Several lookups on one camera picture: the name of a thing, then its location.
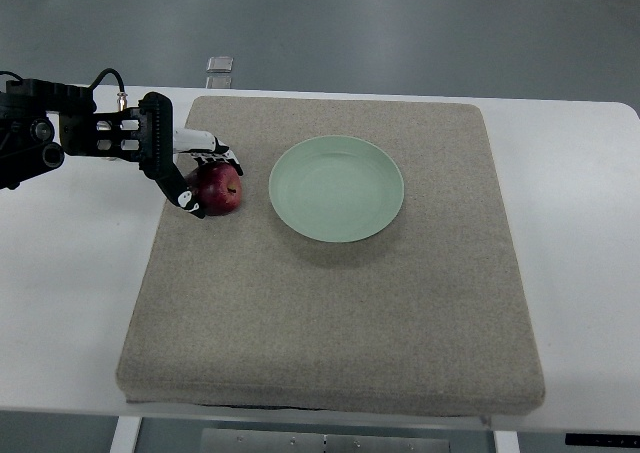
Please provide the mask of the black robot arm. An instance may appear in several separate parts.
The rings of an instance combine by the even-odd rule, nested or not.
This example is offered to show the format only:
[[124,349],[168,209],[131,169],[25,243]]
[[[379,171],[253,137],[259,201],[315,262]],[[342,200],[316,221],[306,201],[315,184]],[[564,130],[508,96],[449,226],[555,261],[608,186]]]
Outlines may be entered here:
[[[115,112],[99,113],[94,91],[107,75],[119,87]],[[87,87],[14,72],[1,92],[1,187],[14,190],[26,180],[59,168],[68,156],[116,158],[138,165],[167,199],[186,211],[195,200],[173,161],[173,107],[150,92],[129,107],[120,74],[103,70]]]

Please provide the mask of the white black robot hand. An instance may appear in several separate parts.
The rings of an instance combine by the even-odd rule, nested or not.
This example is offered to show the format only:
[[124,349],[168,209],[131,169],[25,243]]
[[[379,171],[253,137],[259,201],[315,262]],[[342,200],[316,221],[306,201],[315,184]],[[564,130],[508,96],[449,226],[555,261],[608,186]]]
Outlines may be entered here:
[[[176,129],[173,136],[173,151],[189,155],[196,162],[196,168],[206,163],[224,162],[236,169],[240,179],[243,176],[240,161],[232,149],[207,131]],[[186,187],[181,188],[177,197],[178,205],[192,214],[207,216],[188,186],[186,178],[185,182]]]

